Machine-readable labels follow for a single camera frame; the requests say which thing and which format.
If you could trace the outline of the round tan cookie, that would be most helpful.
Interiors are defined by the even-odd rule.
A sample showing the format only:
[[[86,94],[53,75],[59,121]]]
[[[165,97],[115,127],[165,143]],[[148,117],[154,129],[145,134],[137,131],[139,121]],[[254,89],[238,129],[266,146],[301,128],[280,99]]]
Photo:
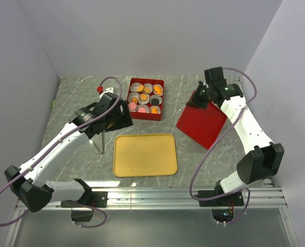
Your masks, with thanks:
[[[143,86],[143,85],[140,85],[140,86],[137,88],[138,92],[143,91],[143,89],[144,89],[144,86]]]
[[[138,102],[139,102],[139,100],[138,100],[138,98],[133,97],[133,98],[131,99],[131,102],[138,103]]]

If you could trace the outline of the metal tongs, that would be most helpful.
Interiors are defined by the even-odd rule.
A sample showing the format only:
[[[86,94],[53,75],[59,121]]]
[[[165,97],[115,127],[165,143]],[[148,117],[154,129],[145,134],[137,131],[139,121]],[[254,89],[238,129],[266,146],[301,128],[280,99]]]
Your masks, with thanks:
[[[95,147],[99,154],[103,155],[105,151],[105,132],[102,131],[100,134],[94,135],[90,139],[90,143]]]

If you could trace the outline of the red box lid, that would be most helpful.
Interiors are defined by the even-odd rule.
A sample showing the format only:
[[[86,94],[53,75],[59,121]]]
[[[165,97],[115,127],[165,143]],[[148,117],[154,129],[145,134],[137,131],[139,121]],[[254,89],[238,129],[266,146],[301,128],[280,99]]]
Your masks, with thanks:
[[[226,120],[227,116],[212,103],[206,109],[186,106],[176,127],[205,149],[210,149]]]

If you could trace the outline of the orange fish cookie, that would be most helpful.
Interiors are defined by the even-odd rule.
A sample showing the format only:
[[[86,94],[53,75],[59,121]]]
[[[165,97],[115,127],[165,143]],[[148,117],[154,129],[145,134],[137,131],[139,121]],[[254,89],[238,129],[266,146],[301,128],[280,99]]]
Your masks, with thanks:
[[[153,114],[158,114],[159,113],[157,108],[151,108],[150,112],[153,113]]]
[[[162,95],[162,88],[160,88],[159,86],[155,85],[154,86],[154,92],[156,95]]]

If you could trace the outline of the round tan cookie top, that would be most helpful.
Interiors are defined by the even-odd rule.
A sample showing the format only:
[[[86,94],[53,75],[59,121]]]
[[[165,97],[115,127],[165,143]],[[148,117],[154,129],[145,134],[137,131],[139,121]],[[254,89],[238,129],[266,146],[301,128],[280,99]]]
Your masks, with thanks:
[[[137,88],[138,92],[143,91],[143,89],[144,89],[144,86],[143,86],[143,85],[140,85],[140,86]]]

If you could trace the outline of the black round cookie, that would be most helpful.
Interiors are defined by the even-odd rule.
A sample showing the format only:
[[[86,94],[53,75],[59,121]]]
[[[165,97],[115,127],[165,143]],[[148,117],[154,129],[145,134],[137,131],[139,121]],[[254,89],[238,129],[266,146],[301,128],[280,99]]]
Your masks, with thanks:
[[[160,103],[160,101],[157,98],[154,98],[151,100],[151,104],[153,104],[153,105],[159,105],[159,103]]]

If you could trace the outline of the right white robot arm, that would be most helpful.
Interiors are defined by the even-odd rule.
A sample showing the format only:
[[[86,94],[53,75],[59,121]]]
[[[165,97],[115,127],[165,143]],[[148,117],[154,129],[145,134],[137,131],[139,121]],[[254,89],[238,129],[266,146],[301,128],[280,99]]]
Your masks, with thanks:
[[[246,99],[237,84],[227,83],[224,71],[224,67],[205,70],[205,81],[199,82],[195,94],[188,102],[199,108],[206,107],[209,103],[217,105],[231,122],[230,129],[235,129],[244,148],[245,156],[237,164],[235,172],[216,183],[214,196],[202,198],[189,191],[194,200],[215,200],[219,205],[227,205],[233,194],[251,183],[275,176],[284,155],[282,144],[274,143],[267,136],[249,109],[255,96]]]

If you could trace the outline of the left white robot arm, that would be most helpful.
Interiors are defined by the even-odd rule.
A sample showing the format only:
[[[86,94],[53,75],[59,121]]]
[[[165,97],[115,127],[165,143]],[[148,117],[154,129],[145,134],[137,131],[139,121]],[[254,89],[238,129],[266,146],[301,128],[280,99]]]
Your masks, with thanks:
[[[8,181],[19,177],[10,186],[12,192],[32,213],[55,201],[91,206],[92,189],[82,179],[55,182],[49,177],[93,136],[132,125],[127,101],[114,93],[104,93],[99,102],[76,110],[60,133],[31,160],[19,168],[10,166],[6,169]]]

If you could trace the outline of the yellow tray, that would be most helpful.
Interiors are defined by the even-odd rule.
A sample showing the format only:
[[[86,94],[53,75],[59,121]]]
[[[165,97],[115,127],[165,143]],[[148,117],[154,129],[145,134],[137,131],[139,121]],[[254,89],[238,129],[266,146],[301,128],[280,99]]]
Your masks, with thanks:
[[[173,135],[119,135],[115,139],[113,173],[118,178],[173,175],[177,170]]]

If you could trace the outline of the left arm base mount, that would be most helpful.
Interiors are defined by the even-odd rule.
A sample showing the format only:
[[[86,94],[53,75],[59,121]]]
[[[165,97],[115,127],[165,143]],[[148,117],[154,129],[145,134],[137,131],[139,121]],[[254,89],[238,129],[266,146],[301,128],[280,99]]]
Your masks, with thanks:
[[[96,211],[102,213],[102,225],[107,221],[107,214],[102,208],[107,207],[108,192],[91,191],[85,192],[78,201],[66,200],[62,201],[61,208],[71,208],[71,219],[75,223],[88,223],[93,219]]]

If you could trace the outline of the aluminium rail front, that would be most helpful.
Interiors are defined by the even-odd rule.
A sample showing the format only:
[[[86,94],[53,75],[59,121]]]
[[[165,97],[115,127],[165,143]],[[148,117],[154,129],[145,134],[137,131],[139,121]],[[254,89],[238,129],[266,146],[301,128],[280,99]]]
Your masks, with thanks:
[[[103,210],[167,210],[167,209],[211,209],[200,207],[192,199],[186,187],[156,188],[93,188],[92,191],[108,192],[107,207]],[[252,187],[250,192],[243,191],[244,204],[248,208],[286,208],[281,188]]]

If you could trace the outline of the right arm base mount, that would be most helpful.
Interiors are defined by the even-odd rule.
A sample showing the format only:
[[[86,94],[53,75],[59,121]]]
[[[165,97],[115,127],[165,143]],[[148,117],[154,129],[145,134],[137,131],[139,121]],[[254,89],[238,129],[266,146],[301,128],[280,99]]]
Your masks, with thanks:
[[[238,220],[244,214],[248,205],[248,203],[244,204],[241,191],[213,200],[210,200],[210,198],[217,196],[216,191],[214,190],[199,190],[196,196],[200,199],[209,199],[208,201],[200,200],[199,206],[210,207],[213,219],[217,224],[222,224],[224,226]],[[237,206],[244,206],[244,211],[235,217],[234,208]]]

